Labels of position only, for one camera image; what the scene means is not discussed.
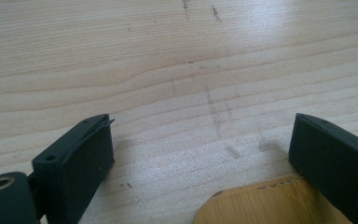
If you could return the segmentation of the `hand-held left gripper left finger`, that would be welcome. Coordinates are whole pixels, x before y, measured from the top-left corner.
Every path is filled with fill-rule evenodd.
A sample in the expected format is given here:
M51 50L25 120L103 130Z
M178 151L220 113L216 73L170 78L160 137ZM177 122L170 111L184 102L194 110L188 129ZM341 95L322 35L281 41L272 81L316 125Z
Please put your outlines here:
M80 121L32 160L49 224L76 224L114 163L107 114Z

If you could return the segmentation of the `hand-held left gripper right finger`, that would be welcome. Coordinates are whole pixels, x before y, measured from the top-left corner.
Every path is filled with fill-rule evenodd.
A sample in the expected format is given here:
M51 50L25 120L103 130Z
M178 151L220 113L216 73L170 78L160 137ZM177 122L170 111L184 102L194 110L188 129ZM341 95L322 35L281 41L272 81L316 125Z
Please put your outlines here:
M358 224L358 136L296 114L289 161L348 220Z

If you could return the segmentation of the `carved wooden coaster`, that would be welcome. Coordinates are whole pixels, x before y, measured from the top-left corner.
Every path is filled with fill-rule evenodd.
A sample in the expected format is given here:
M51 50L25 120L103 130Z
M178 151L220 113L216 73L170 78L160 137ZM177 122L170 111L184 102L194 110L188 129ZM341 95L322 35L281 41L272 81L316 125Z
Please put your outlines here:
M216 192L193 224L352 224L305 177L290 175Z

